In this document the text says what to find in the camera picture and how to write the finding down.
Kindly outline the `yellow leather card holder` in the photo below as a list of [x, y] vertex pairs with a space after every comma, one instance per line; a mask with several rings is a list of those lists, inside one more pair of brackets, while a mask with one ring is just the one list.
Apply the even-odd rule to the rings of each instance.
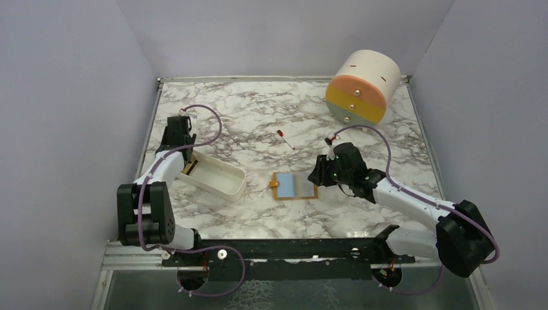
[[306, 172], [274, 172], [269, 182], [275, 200], [315, 200], [317, 186], [308, 180]]

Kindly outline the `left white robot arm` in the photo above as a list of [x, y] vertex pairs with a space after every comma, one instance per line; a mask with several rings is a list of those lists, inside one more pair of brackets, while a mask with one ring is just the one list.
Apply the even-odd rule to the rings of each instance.
[[191, 133], [189, 116], [167, 118], [160, 146], [153, 164], [134, 183], [120, 185], [116, 192], [118, 239], [125, 246], [164, 245], [177, 248], [187, 265], [195, 265], [203, 257], [194, 229], [175, 223], [169, 196], [169, 186], [190, 162], [193, 149], [169, 152], [184, 145], [194, 145], [196, 134]]

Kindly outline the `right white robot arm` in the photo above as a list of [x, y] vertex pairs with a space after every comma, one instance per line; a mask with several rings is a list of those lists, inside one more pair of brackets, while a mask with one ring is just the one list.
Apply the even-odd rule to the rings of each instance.
[[427, 228], [397, 228], [375, 242], [373, 254], [380, 262], [388, 263], [397, 255], [438, 259], [456, 276], [467, 278], [488, 262], [487, 257], [498, 256], [498, 246], [475, 204], [452, 203], [405, 187], [387, 173], [368, 168], [353, 143], [332, 146], [327, 154], [318, 155], [308, 180], [318, 187], [345, 185], [353, 197], [400, 212]]

